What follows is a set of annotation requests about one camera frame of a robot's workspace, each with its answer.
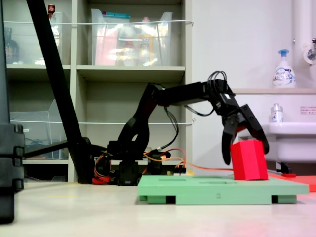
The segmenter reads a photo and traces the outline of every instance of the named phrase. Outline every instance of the small bottle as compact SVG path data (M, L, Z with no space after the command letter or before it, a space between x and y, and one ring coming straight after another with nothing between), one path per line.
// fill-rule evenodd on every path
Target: small bottle
M5 57L6 63L12 64L14 62L19 62L19 46L12 40L12 28L4 28L4 40L5 40Z
M49 18L49 21L51 20L51 18L53 17L53 14L55 13L56 11L56 7L54 4L49 4L48 5L48 18Z
M271 122L284 122L283 107L279 104L273 104L271 107Z

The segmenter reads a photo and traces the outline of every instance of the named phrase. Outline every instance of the white sink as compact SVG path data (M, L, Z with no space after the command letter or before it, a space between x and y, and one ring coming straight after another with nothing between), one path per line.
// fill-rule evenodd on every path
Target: white sink
M268 123L262 128L270 145L266 160L316 163L316 123ZM240 140L253 139L248 130L238 136Z

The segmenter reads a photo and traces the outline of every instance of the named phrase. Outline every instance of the white pipe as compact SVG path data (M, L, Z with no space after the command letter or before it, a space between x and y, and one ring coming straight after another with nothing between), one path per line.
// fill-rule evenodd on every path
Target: white pipe
M312 44L312 0L293 0L294 57L293 68L299 87L311 86L310 64L304 59Z
M294 0L295 61L303 53L304 44L312 42L312 0Z

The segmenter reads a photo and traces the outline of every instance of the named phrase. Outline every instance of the floor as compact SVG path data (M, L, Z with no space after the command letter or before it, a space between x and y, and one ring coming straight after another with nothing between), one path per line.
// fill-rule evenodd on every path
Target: floor
M0 237L315 237L316 193L298 204L146 205L137 187L28 183Z

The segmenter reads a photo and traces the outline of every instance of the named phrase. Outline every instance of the faucet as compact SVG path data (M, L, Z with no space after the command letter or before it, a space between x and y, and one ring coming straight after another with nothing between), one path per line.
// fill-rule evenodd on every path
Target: faucet
M307 57L309 60L316 60L316 38L312 38L313 48L308 50Z

